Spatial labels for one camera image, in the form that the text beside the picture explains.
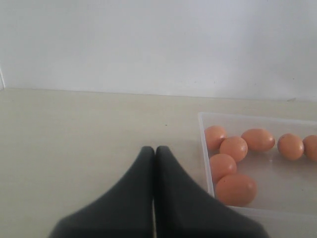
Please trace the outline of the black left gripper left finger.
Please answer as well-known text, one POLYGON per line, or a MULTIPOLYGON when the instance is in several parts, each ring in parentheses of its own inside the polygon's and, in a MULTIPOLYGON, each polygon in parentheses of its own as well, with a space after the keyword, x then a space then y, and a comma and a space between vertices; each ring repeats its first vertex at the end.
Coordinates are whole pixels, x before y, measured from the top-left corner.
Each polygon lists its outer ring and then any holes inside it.
POLYGON ((155 152, 142 147, 124 176, 104 195, 62 218, 52 238, 151 238, 155 152))

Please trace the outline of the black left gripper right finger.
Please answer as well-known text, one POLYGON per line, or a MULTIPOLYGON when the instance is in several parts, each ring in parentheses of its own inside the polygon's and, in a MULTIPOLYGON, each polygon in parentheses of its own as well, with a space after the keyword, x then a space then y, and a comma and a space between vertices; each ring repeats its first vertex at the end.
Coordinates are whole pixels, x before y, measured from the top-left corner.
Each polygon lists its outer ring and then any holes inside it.
POLYGON ((158 238, 266 238, 256 221, 203 190, 167 146, 156 150, 154 206, 158 238))

